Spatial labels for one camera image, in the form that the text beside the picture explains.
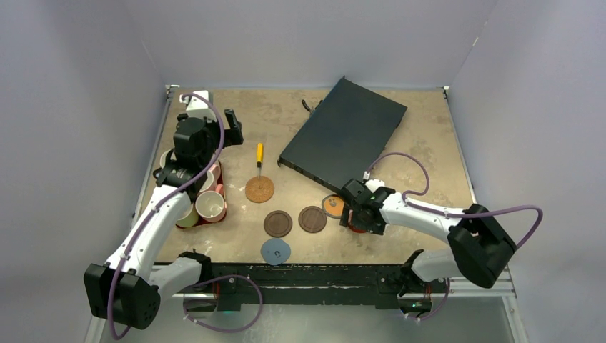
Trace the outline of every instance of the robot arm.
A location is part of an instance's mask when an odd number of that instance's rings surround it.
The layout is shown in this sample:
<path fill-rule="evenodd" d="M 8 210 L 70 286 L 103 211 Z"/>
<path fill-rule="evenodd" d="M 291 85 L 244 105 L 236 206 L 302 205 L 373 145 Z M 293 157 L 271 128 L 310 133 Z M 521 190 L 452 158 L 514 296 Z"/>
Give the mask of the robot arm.
<path fill-rule="evenodd" d="M 197 92 L 193 97 L 204 95 L 208 101 L 208 94 Z M 206 175 L 200 174 L 214 161 L 213 154 L 221 142 L 226 147 L 244 141 L 242 125 L 231 109 L 224 112 L 229 129 L 222 132 L 222 124 L 214 111 L 199 110 L 199 103 L 205 101 L 191 101 L 190 97 L 185 98 L 189 100 L 187 113 L 177 117 L 174 149 L 168 154 L 164 168 L 152 173 L 157 187 L 147 208 L 105 263 L 102 266 L 90 264 L 84 273 L 91 312 L 96 317 L 108 318 L 108 312 L 113 308 L 114 322 L 145 329 L 154 320 L 163 300 L 189 285 L 208 279 L 209 275 L 203 271 L 209 270 L 210 259 L 191 252 L 179 255 L 161 271 L 152 271 L 162 244 L 206 181 Z M 125 255 L 130 244 L 133 246 Z"/>
<path fill-rule="evenodd" d="M 340 224 L 373 234 L 383 234 L 387 225 L 399 225 L 423 232 L 446 242 L 446 249 L 415 252 L 404 268 L 409 282 L 431 282 L 438 278 L 465 277 L 477 286 L 490 288 L 507 266 L 516 246 L 494 217 L 460 219 L 457 214 L 488 212 L 478 204 L 469 209 L 440 207 L 419 200 L 402 199 L 402 193 L 384 186 L 380 180 L 363 184 L 350 180 L 342 189 L 346 206 Z M 419 205 L 441 213 L 417 209 Z"/>

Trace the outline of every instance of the yellow screwdriver handle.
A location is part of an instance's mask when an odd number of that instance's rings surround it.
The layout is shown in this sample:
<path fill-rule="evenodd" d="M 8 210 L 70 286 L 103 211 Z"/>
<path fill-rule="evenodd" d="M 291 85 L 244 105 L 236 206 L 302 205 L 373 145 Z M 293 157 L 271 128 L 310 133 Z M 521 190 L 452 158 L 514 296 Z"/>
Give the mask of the yellow screwdriver handle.
<path fill-rule="evenodd" d="M 261 166 L 263 163 L 263 144 L 257 144 L 257 166 Z"/>

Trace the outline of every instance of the screwdriver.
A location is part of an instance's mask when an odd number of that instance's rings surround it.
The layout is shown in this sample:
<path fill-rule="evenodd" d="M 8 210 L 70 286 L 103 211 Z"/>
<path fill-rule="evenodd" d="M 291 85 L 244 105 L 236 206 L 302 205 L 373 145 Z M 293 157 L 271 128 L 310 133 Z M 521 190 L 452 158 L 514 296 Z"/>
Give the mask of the screwdriver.
<path fill-rule="evenodd" d="M 263 144 L 257 144 L 257 178 L 261 179 L 261 165 L 263 164 Z"/>

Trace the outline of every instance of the table surface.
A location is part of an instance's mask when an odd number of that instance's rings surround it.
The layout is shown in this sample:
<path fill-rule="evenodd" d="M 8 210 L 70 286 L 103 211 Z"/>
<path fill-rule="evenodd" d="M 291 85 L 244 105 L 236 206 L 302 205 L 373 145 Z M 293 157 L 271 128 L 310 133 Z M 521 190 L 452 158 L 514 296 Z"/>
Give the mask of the table surface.
<path fill-rule="evenodd" d="M 177 114 L 185 110 L 178 102 L 178 96 L 194 90 L 200 89 L 177 89 L 154 157 L 154 169 L 159 166 L 162 152 L 173 147 Z M 321 200 L 331 191 L 288 167 L 278 167 L 277 160 L 309 118 L 301 99 L 315 105 L 328 91 L 212 90 L 214 104 L 219 110 L 235 110 L 244 134 L 243 145 L 226 148 L 219 158 L 223 167 L 227 215 L 216 224 L 173 228 L 157 261 L 171 262 L 181 252 L 196 249 L 210 256 L 213 262 L 262 263 L 261 245 L 271 238 L 263 229 L 263 221 L 268 213 L 277 209 L 288 212 L 293 219 L 291 232 L 282 237 L 292 250 L 289 263 L 393 264 L 406 261 L 417 249 L 445 247 L 438 239 L 406 227 L 388 226 L 385 235 L 379 236 L 352 232 L 339 226 L 338 219 L 331 218 L 326 227 L 315 234 L 299 226 L 297 218 L 301 210 L 310 205 L 321 206 Z M 385 151 L 407 152 L 426 166 L 431 187 L 424 197 L 413 197 L 448 207 L 468 207 L 472 203 L 471 191 L 442 92 L 376 92 L 408 107 Z M 262 173 L 275 185 L 274 196 L 263 204 L 252 203 L 244 195 L 244 185 L 257 174 L 255 162 L 259 142 L 264 145 Z M 384 159 L 375 167 L 372 177 L 384 180 L 386 186 L 398 191 L 424 189 L 422 171 L 414 162 L 400 156 Z M 144 207 L 149 202 L 154 182 L 150 177 L 142 202 Z"/>

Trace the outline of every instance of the mug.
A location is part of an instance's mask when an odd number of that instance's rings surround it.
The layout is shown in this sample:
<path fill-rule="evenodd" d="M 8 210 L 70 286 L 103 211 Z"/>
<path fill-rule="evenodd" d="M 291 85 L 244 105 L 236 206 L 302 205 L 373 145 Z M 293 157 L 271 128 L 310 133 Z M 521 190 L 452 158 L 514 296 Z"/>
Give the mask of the mug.
<path fill-rule="evenodd" d="M 194 204 L 190 204 L 177 220 L 177 225 L 183 228 L 192 227 L 198 222 L 198 218 L 198 211 L 194 209 Z"/>
<path fill-rule="evenodd" d="M 160 156 L 160 168 L 164 168 L 164 165 L 166 164 L 166 160 L 167 160 L 167 155 L 169 154 L 170 150 L 166 150 L 165 152 L 162 153 L 162 155 Z M 171 161 L 176 161 L 177 158 L 174 155 L 174 152 L 171 155 Z"/>
<path fill-rule="evenodd" d="M 218 192 L 217 183 L 219 181 L 219 177 L 217 175 L 220 175 L 220 173 L 221 173 L 221 168 L 219 167 L 219 165 L 213 164 L 211 169 L 209 171 L 207 171 L 207 179 L 202 184 L 202 187 L 200 187 L 200 190 L 198 191 L 198 195 L 200 195 L 204 192 L 207 192 L 207 191 L 217 191 Z"/>
<path fill-rule="evenodd" d="M 221 176 L 221 164 L 217 161 L 210 167 L 209 172 L 212 173 L 215 180 L 219 181 L 219 177 Z"/>
<path fill-rule="evenodd" d="M 222 196 L 223 185 L 219 184 L 216 191 L 207 191 L 196 199 L 196 211 L 204 220 L 216 223 L 225 217 L 227 203 Z"/>

